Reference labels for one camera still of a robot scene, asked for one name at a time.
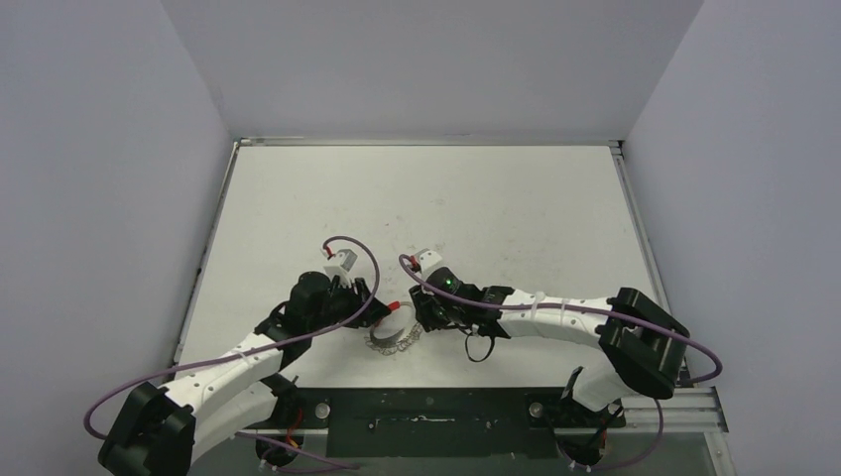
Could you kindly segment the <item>metal keyring organizer red handle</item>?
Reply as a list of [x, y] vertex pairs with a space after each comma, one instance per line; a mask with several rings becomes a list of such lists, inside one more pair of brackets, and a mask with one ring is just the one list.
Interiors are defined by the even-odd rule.
[[390, 304], [391, 313], [373, 324], [365, 335], [365, 345], [383, 356], [407, 351], [423, 333], [416, 308], [408, 300]]

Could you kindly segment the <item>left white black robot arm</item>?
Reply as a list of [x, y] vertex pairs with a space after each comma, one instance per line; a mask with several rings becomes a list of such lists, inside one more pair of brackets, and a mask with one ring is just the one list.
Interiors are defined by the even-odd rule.
[[362, 278], [300, 275], [289, 298], [223, 354], [222, 363], [161, 386], [135, 387], [98, 462], [113, 475], [184, 475], [203, 453], [252, 424], [302, 422], [305, 404], [282, 370], [310, 349], [314, 332], [335, 324], [370, 327], [392, 311]]

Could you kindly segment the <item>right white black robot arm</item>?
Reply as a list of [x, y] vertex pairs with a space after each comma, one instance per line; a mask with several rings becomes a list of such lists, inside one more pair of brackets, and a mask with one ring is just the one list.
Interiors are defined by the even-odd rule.
[[407, 267], [416, 318], [426, 331], [459, 329], [491, 341], [539, 337], [603, 352], [579, 366], [560, 399], [563, 417], [584, 425], [630, 396], [672, 398], [689, 332], [642, 292], [621, 288], [612, 297], [564, 299], [511, 287], [478, 288], [447, 267]]

